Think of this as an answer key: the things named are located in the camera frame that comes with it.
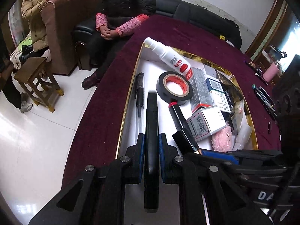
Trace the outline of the black marker pen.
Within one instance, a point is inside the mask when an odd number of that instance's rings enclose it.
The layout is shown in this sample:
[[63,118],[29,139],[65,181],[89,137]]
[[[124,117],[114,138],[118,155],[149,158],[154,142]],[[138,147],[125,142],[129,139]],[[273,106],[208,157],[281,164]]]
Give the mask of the black marker pen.
[[157,93],[147,95],[145,127],[144,209],[155,213],[159,207],[159,118]]

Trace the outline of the pink fluffy puff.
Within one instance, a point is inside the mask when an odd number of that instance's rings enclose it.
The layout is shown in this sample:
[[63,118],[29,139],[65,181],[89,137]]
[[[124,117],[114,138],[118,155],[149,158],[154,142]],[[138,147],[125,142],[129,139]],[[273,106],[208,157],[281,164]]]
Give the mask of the pink fluffy puff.
[[211,137],[211,145],[214,151],[227,152],[232,149],[232,131],[226,126]]

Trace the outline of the seated person black jacket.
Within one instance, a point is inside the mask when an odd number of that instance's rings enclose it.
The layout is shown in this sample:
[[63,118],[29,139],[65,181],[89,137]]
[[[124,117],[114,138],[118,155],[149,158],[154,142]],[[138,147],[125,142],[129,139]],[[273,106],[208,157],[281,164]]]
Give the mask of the seated person black jacket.
[[156,12],[156,0],[102,0],[95,15],[95,32],[86,45],[89,61],[97,64],[82,88],[98,85],[118,52]]

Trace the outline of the red lipstick black case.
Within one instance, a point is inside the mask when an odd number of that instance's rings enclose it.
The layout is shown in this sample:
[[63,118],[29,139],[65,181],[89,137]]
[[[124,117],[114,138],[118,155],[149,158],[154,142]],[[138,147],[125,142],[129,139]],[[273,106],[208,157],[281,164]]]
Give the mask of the red lipstick black case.
[[190,131],[189,125],[183,116],[178,103],[171,102],[168,109],[176,128],[176,133],[174,133],[172,137],[181,153],[183,155],[187,155],[188,153],[196,153],[200,155],[200,148]]

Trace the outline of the white red spray bottle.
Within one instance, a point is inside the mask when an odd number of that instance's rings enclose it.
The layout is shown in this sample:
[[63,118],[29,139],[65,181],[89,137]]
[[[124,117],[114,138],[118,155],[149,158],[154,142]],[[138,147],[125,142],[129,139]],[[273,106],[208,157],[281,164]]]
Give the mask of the white red spray bottle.
[[184,59],[179,53],[169,46],[162,44],[150,37],[144,40],[146,46],[151,48],[154,54],[158,55],[159,59],[170,66],[173,70],[185,76],[190,71],[190,63]]

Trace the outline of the black electrical tape roll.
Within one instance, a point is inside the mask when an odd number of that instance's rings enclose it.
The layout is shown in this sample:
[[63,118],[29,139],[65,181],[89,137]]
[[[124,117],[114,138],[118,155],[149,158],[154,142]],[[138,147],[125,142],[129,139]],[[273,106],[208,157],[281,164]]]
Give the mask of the black electrical tape roll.
[[177,102],[179,106],[189,101],[193,94],[190,82],[179,73],[171,71],[160,75],[156,91],[163,101],[168,104]]

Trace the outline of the person in beige coat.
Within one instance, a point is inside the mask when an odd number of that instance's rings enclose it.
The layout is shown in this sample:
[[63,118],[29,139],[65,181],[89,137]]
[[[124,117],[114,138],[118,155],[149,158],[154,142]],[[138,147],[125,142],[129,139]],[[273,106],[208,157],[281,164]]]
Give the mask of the person in beige coat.
[[49,0],[22,0],[21,15],[28,22],[34,52],[41,52],[41,57],[51,60],[45,23],[42,20],[42,9]]

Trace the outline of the small white barcode box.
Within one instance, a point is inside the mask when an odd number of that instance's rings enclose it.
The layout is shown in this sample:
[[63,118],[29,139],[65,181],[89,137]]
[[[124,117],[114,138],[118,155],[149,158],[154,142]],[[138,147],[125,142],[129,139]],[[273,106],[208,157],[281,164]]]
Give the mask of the small white barcode box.
[[224,116],[218,106],[198,109],[187,120],[196,142],[206,139],[226,127]]

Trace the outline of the grey tall carton box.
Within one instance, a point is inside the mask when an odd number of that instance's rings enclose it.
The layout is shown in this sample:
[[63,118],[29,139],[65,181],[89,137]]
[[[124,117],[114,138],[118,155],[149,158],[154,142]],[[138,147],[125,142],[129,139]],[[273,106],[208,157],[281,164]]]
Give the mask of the grey tall carton box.
[[192,113],[196,112],[199,108],[213,106],[203,71],[192,67],[186,75],[186,78],[190,82],[193,90],[190,99]]

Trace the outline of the white gold-rimmed tray box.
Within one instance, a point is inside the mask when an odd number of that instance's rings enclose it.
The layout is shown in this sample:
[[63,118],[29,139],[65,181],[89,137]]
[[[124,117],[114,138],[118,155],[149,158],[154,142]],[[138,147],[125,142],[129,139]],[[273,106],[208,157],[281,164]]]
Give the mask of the white gold-rimmed tray box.
[[244,95],[229,72],[147,38],[140,49],[121,124],[118,155],[142,138],[145,153],[212,156],[258,148]]

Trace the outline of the blue white medicine box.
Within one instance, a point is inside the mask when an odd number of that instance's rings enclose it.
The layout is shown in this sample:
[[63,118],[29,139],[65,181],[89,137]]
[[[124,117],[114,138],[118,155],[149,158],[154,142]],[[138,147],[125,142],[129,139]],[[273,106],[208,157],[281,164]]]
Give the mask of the blue white medicine box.
[[208,77],[206,84],[213,104],[218,106],[222,112],[230,113],[231,109],[221,82],[218,79]]

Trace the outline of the wooden stool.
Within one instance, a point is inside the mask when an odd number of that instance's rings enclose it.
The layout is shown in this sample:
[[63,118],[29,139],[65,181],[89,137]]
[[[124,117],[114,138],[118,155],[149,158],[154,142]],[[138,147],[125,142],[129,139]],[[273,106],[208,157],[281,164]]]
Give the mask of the wooden stool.
[[55,94],[62,97],[63,89],[59,86],[50,70],[50,63],[45,57],[31,57],[14,75],[14,79],[37,106],[45,106],[51,113],[55,111],[51,101]]

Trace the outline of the black pens on cloth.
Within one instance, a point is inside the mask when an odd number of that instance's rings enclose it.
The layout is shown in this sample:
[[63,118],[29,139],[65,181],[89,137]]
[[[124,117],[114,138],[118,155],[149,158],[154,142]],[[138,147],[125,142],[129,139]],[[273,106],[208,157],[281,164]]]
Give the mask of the black pens on cloth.
[[275,104],[269,94],[263,87],[257,87],[255,84],[252,85],[252,89],[254,90],[254,94],[256,95],[257,99],[259,99],[259,101],[262,103],[263,107],[266,109],[273,121],[277,121]]

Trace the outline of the pink thermos cup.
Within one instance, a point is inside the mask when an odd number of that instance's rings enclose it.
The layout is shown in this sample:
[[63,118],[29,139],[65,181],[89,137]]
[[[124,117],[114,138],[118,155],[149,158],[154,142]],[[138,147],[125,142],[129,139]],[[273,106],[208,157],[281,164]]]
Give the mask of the pink thermos cup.
[[277,65],[273,62],[263,73],[262,77],[266,82],[270,82],[279,72]]

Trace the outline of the black leather sofa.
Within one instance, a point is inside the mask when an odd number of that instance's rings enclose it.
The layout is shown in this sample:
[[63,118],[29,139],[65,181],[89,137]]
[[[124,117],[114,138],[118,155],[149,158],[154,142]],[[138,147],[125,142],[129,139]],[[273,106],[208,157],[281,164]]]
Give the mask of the black leather sofa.
[[[190,23],[202,28],[215,36],[224,36],[227,41],[240,50],[242,46],[239,26],[232,20],[222,18],[200,5],[194,5],[181,0],[157,0],[156,13]],[[91,62],[86,50],[86,44],[95,32],[95,16],[91,15],[87,20],[77,24],[72,31],[72,40],[75,50],[75,58],[80,70],[90,71],[97,64]]]

